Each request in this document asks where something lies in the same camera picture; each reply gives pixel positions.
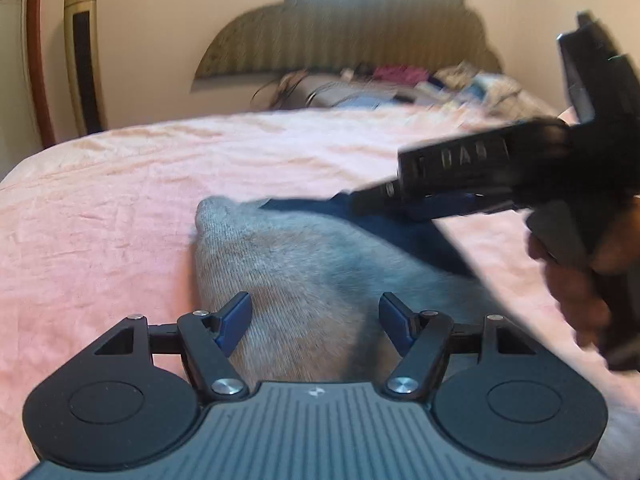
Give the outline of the person's right hand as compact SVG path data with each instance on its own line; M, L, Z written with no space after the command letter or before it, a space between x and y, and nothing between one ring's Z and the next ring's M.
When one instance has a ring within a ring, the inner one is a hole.
M639 200L554 202L526 219L528 253L575 332L620 367L639 352Z

